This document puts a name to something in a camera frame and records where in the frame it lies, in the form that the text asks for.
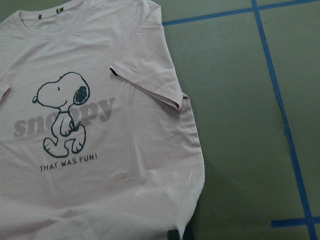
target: black and yellow tag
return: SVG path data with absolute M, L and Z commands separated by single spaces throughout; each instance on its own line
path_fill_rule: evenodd
M 57 13 L 57 14 L 59 14 L 59 13 L 61 13 L 63 10 L 64 10 L 64 8 L 63 8 L 63 7 L 61 7 L 61 8 L 57 8 L 57 9 L 56 9 L 56 13 Z

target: snoopy's leg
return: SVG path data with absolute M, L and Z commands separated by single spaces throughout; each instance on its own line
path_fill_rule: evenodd
M 72 135 L 72 138 L 74 139 L 74 141 L 72 143 L 71 151 L 72 151 L 72 153 L 77 154 L 85 146 L 86 128 L 82 124 L 79 124 L 76 127 L 76 131 L 73 131 L 71 135 Z
M 53 141 L 50 137 L 46 137 L 43 140 L 44 150 L 53 157 L 63 158 L 68 156 L 69 150 L 65 147 L 64 141 Z

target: black ear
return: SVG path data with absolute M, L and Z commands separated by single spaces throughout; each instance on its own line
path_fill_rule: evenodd
M 75 105 L 84 104 L 89 98 L 89 90 L 86 86 L 81 86 L 75 92 L 73 97 L 73 102 Z

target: blue line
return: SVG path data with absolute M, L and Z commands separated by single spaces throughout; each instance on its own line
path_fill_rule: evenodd
M 292 6 L 292 5 L 307 4 L 307 3 L 319 2 L 319 1 L 320 0 L 292 0 L 292 1 L 268 4 L 263 6 L 256 6 L 255 8 L 248 7 L 243 9 L 182 18 L 178 20 L 164 21 L 162 25 L 170 26 L 170 25 L 176 25 L 176 24 L 184 24 L 184 23 L 195 22 L 195 21 L 206 20 L 206 19 L 214 19 L 214 18 L 220 18 L 220 17 L 237 15 L 237 14 L 245 14 L 245 13 L 253 12 L 254 10 L 261 11 L 261 10 L 267 10 L 267 9 L 276 9 L 276 8 L 282 8 L 282 7 Z
M 320 216 L 313 217 L 313 222 L 315 224 L 320 224 Z M 272 228 L 285 228 L 285 227 L 294 227 L 294 226 L 303 226 L 306 225 L 305 218 L 297 219 L 286 219 L 286 220 L 276 220 L 271 221 L 270 225 Z
M 292 165 L 293 165 L 295 179 L 296 179 L 296 183 L 297 183 L 297 186 L 298 186 L 298 191 L 299 191 L 299 194 L 300 194 L 300 199 L 301 199 L 301 203 L 302 203 L 302 207 L 303 207 L 303 212 L 304 212 L 304 216 L 305 216 L 305 222 L 306 222 L 306 225 L 308 227 L 308 231 L 309 231 L 309 235 L 310 235 L 311 240 L 317 240 L 315 223 L 314 223 L 314 220 L 312 218 L 311 209 L 310 209 L 310 206 L 309 206 L 307 192 L 306 192 L 306 189 L 305 189 L 305 185 L 304 185 L 301 169 L 300 169 L 300 166 L 299 166 L 299 161 L 298 161 L 298 157 L 297 157 L 297 153 L 296 153 L 294 140 L 292 138 L 292 134 L 291 134 L 291 131 L 290 131 L 290 126 L 289 126 L 289 122 L 288 122 L 285 106 L 284 106 L 284 103 L 283 103 L 283 100 L 282 100 L 282 96 L 281 96 L 281 92 L 280 92 L 280 88 L 279 88 L 279 85 L 278 85 L 277 75 L 276 75 L 274 64 L 273 64 L 273 61 L 272 61 L 272 58 L 271 58 L 271 53 L 270 53 L 270 49 L 269 49 L 269 46 L 268 46 L 267 38 L 266 38 L 266 35 L 265 35 L 265 32 L 264 32 L 263 23 L 262 23 L 262 19 L 261 19 L 261 16 L 260 16 L 257 0 L 251 0 L 251 2 L 252 2 L 253 9 L 254 9 L 254 15 L 255 15 L 256 23 L 258 25 L 258 30 L 259 30 L 259 33 L 260 33 L 260 37 L 261 37 L 261 40 L 262 40 L 263 50 L 264 50 L 264 54 L 265 54 L 265 57 L 266 57 L 267 66 L 269 68 L 269 73 L 270 73 L 270 76 L 271 76 L 273 89 L 274 89 L 275 96 L 276 96 L 276 99 L 278 101 L 278 104 L 280 106 L 281 113 L 282 113 L 283 120 L 284 120 L 284 124 L 285 124 L 285 135 L 287 137 L 287 140 L 288 140 L 288 143 L 289 143 L 289 146 L 290 146 L 290 156 L 291 156 L 291 161 L 292 161 Z

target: snoopy's hand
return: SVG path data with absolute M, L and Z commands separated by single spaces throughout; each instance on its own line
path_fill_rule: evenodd
M 63 136 L 63 137 L 67 137 L 71 134 L 72 132 L 72 123 L 71 121 L 62 121 L 61 122 L 61 126 L 60 126 L 60 134 Z

